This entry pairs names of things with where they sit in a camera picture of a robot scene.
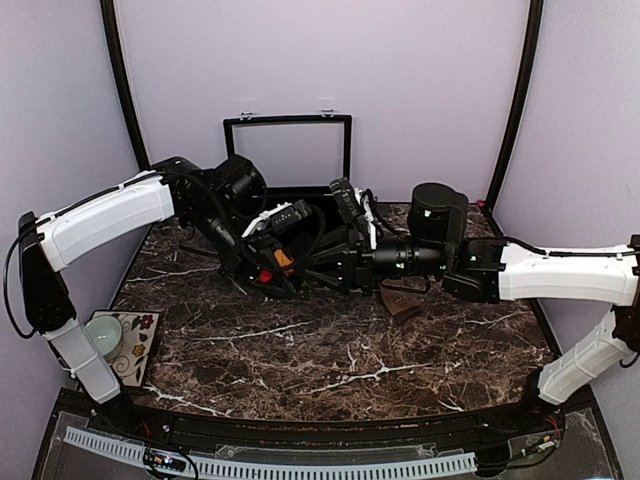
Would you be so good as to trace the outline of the tan brown sock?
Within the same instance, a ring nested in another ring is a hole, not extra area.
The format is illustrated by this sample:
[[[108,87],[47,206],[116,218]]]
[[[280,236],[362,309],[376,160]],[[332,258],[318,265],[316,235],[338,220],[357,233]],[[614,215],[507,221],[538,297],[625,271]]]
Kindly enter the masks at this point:
[[[425,289],[408,286],[401,280],[386,279],[380,283],[379,292],[396,325],[423,312]]]

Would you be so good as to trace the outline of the argyle red orange black sock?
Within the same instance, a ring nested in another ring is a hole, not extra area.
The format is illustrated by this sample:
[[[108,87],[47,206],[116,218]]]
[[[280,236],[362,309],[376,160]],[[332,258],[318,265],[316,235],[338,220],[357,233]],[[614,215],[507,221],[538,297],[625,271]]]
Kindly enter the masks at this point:
[[[260,268],[258,281],[261,285],[295,284],[294,260],[282,248],[262,249],[260,259],[269,266],[269,269]]]

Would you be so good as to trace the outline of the black display case glass lid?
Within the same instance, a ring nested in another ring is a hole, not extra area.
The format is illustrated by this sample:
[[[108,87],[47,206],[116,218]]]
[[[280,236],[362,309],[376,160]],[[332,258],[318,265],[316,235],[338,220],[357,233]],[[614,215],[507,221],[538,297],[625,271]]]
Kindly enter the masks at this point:
[[[254,116],[222,122],[226,154],[250,159],[266,182],[267,206],[304,200],[320,207],[333,226],[329,183],[350,178],[353,117],[320,114]]]

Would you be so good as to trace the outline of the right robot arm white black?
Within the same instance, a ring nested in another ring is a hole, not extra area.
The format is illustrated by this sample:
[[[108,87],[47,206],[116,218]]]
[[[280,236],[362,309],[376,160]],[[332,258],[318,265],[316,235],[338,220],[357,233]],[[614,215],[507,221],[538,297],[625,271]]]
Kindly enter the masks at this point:
[[[529,375],[510,413],[521,434],[614,364],[639,355],[639,238],[594,249],[535,247],[511,237],[467,238],[468,198],[439,183],[411,196],[408,232],[382,237],[372,195],[345,179],[330,185],[340,228],[304,263],[303,275],[341,293],[369,294],[383,279],[432,276],[451,296],[472,303],[522,299],[607,303],[600,323],[567,353]]]

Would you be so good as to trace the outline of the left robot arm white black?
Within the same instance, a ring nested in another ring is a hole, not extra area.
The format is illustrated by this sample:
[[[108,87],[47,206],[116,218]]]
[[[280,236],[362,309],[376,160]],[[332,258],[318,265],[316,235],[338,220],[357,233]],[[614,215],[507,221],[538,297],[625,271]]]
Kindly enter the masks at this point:
[[[266,262],[250,243],[278,228],[290,206],[270,206],[264,177],[252,161],[233,155],[210,169],[173,157],[71,206],[41,216],[28,212],[8,252],[18,259],[26,320],[89,397],[104,404],[103,421],[120,436],[134,435],[140,412],[122,399],[120,380],[79,322],[62,270],[125,234],[171,218],[194,227],[220,254],[263,269]]]

